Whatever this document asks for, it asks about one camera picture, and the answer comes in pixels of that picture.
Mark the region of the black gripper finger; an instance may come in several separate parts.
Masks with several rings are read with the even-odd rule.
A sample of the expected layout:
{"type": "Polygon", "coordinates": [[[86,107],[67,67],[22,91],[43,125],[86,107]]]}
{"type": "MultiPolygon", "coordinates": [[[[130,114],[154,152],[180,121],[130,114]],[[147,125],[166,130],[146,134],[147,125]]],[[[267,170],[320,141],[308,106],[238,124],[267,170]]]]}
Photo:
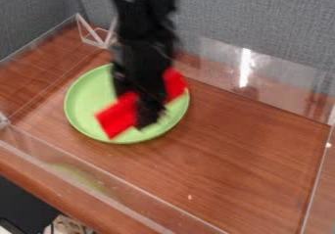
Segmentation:
{"type": "Polygon", "coordinates": [[[160,75],[151,75],[135,82],[135,90],[139,94],[136,106],[136,128],[143,129],[155,124],[166,112],[168,98],[164,79],[160,75]]]}

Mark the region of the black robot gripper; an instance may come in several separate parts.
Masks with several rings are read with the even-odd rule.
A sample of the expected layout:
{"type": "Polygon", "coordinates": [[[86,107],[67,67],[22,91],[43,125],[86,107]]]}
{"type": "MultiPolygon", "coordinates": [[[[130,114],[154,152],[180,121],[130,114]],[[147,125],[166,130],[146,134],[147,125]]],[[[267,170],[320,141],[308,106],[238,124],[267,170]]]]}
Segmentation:
{"type": "Polygon", "coordinates": [[[111,79],[115,95],[139,93],[132,81],[158,80],[174,58],[178,0],[112,0],[116,40],[111,79]]]}

